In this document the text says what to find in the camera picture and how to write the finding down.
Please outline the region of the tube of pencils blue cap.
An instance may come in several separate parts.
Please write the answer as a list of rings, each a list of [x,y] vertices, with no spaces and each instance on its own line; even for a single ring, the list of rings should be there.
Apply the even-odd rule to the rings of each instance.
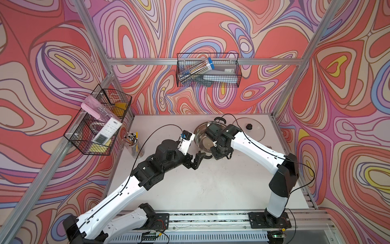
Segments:
[[[184,60],[179,62],[178,70],[178,81],[183,84],[214,70],[214,64],[211,58],[205,58],[201,61]]]

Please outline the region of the yellow object in basket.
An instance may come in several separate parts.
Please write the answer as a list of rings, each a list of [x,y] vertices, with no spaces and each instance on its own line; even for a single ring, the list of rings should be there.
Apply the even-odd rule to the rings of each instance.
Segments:
[[[124,102],[118,102],[118,103],[115,103],[115,108],[113,109],[113,113],[119,117],[119,118],[122,118],[125,113],[126,113],[126,110],[128,108],[128,105],[127,103],[124,103]]]

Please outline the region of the aluminium rail front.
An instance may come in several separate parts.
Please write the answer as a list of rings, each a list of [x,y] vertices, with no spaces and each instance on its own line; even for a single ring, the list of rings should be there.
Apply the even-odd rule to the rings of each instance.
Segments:
[[[335,224],[330,215],[324,210],[297,209],[285,211],[291,222],[291,229],[297,230],[326,230],[334,229]],[[91,234],[101,231],[108,233],[119,230],[135,230],[142,227],[148,217],[156,215],[150,207],[137,208],[125,215],[115,216],[108,222],[94,215],[93,217],[78,217],[77,226],[81,232]],[[191,230],[241,230],[252,229],[246,211],[173,211],[170,212],[169,231]]]

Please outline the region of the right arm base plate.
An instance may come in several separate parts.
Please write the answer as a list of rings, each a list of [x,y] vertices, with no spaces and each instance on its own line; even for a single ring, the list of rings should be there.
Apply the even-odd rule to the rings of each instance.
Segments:
[[[249,223],[252,229],[290,229],[291,222],[286,212],[279,218],[266,212],[249,212]]]

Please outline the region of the clear pen holder cup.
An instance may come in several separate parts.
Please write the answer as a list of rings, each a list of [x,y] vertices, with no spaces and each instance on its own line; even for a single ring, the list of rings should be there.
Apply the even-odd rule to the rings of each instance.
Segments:
[[[144,156],[144,149],[141,148],[142,146],[139,143],[137,132],[128,132],[124,136],[123,141],[125,142],[125,148],[129,151],[133,158],[136,159]]]

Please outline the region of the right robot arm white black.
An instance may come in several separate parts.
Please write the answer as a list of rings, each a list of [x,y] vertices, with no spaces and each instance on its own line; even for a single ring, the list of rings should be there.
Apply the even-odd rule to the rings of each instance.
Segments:
[[[205,134],[214,144],[210,149],[214,159],[229,158],[238,150],[273,175],[269,183],[271,195],[265,216],[272,221],[278,220],[284,213],[291,192],[299,179],[296,156],[278,153],[250,138],[242,129],[232,124],[224,129],[210,125]]]

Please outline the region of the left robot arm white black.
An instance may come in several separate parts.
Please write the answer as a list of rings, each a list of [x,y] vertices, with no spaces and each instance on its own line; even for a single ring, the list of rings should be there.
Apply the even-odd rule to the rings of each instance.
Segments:
[[[118,216],[133,200],[161,182],[166,172],[183,165],[198,169],[205,158],[204,152],[188,154],[191,141],[164,140],[155,153],[132,170],[130,176],[110,195],[86,213],[71,215],[63,221],[71,244],[107,244],[131,230],[147,229],[159,224],[154,209],[144,203],[134,211]]]

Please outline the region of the stainless steel pot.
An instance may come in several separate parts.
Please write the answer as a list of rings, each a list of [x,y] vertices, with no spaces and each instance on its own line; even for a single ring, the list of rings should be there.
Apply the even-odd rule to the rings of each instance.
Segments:
[[[210,125],[216,125],[220,129],[224,129],[226,127],[225,119],[223,119],[222,117],[216,117],[215,119],[216,120],[214,121],[207,121],[198,125],[194,131],[195,134],[194,142],[197,145],[197,147],[200,149],[200,151],[206,154],[204,159],[212,159],[212,152],[210,149],[214,146],[213,142],[206,135],[206,129]]]

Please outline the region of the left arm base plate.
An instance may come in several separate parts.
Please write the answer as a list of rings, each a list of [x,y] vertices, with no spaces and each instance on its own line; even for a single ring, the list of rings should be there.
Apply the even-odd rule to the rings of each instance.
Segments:
[[[169,213],[157,213],[152,217],[148,217],[146,223],[136,230],[156,230],[164,231],[169,227]]]

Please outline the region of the white grey box in basket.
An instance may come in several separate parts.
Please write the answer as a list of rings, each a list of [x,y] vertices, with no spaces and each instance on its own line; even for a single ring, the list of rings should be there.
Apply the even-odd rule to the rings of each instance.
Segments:
[[[235,72],[235,65],[216,65],[214,70],[208,71],[203,75],[203,79],[213,82],[236,83],[238,76]]]

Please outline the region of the glass pot lid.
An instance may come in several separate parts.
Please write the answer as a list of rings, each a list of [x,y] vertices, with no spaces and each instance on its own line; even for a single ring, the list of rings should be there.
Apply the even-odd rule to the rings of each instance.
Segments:
[[[238,118],[233,124],[237,127],[241,127],[242,131],[250,138],[254,139],[257,142],[260,142],[265,137],[265,128],[264,126],[255,119],[243,117]]]

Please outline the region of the pink box in basket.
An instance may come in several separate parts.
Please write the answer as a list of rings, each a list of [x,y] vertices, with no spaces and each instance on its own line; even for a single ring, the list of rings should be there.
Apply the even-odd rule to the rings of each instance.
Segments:
[[[93,96],[88,96],[81,103],[81,108],[94,117],[96,120],[104,121],[106,116],[104,107],[102,104]]]

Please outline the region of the white calculator device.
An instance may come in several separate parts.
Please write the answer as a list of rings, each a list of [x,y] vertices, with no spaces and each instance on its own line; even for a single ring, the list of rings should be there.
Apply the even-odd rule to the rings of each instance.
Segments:
[[[111,117],[107,123],[102,127],[99,133],[94,137],[92,142],[106,145],[107,142],[113,137],[113,135],[118,131],[118,129],[122,126],[122,123]]]

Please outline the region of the yellow sticky notes pad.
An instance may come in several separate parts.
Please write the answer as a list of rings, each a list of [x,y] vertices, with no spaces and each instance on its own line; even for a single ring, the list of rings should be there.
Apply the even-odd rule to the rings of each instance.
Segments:
[[[93,143],[88,152],[96,155],[103,155],[107,152],[109,146]]]

